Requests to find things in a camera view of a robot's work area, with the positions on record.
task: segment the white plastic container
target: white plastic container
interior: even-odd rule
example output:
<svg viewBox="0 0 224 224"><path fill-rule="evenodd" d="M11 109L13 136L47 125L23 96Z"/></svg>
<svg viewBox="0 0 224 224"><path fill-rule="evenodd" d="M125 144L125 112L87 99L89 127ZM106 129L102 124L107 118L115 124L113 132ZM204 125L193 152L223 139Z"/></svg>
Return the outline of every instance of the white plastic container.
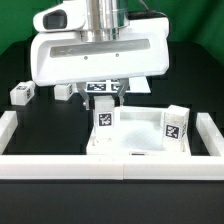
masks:
<svg viewBox="0 0 224 224"><path fill-rule="evenodd" d="M191 156L187 136L183 138L182 151L172 150L170 144L164 150L160 119L165 110L120 107L120 126L116 128L113 141L96 144L93 130L87 145L87 155Z"/></svg>

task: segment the black tabletop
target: black tabletop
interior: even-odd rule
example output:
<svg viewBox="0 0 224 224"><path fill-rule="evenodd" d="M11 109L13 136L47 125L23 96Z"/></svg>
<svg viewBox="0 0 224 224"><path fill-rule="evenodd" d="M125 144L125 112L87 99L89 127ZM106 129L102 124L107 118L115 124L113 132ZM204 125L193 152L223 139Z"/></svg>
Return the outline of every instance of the black tabletop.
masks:
<svg viewBox="0 0 224 224"><path fill-rule="evenodd" d="M30 41L0 56L0 113L16 110L19 126L5 154L85 154L92 114L78 94L55 101L53 87L36 88L25 107L11 106L9 92L31 80ZM224 128L224 68L200 45L169 43L170 68L148 78L151 94L127 94L125 104L191 109L188 137L193 155L206 155L195 129L197 112ZM0 180L0 223L224 223L222 181Z"/></svg>

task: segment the white platform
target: white platform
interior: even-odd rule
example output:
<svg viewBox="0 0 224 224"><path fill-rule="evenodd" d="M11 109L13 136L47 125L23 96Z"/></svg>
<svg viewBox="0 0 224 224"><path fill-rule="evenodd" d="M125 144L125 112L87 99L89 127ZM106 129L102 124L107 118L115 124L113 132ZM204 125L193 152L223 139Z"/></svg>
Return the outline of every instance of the white platform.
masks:
<svg viewBox="0 0 224 224"><path fill-rule="evenodd" d="M97 143L94 130L87 145L87 155L191 156L188 139L184 151L162 148L163 128L160 125L164 109L120 107L120 125L113 141Z"/></svg>
<svg viewBox="0 0 224 224"><path fill-rule="evenodd" d="M0 156L0 179L224 180L224 139L207 113L197 129L210 156Z"/></svg>

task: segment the green backdrop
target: green backdrop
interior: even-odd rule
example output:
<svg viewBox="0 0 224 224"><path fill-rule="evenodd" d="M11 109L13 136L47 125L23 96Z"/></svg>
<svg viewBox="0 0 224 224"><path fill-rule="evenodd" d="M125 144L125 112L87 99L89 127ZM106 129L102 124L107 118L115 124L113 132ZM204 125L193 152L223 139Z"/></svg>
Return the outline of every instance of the green backdrop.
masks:
<svg viewBox="0 0 224 224"><path fill-rule="evenodd" d="M8 0L0 3L0 54L13 42L35 33L35 13L61 0ZM193 41L203 45L224 65L224 0L145 0L148 6L166 13L172 21L173 41ZM129 10L143 10L137 0L129 0Z"/></svg>

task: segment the small white cube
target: small white cube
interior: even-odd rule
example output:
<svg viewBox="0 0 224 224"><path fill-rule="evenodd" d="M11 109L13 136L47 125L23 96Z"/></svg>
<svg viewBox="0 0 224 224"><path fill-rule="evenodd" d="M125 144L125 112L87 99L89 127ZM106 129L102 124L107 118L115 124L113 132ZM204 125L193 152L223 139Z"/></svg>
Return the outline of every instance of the small white cube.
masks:
<svg viewBox="0 0 224 224"><path fill-rule="evenodd" d="M54 87L54 97L56 100L67 101L73 93L72 84L62 84Z"/></svg>
<svg viewBox="0 0 224 224"><path fill-rule="evenodd" d="M164 112L162 147L166 151L184 151L184 139L187 137L187 127L190 109L171 105Z"/></svg>
<svg viewBox="0 0 224 224"><path fill-rule="evenodd" d="M25 106L35 95L33 81L20 82L11 92L11 104Z"/></svg>
<svg viewBox="0 0 224 224"><path fill-rule="evenodd" d="M96 140L104 142L112 140L117 126L117 113L115 113L114 99L112 96L95 96L94 132Z"/></svg>

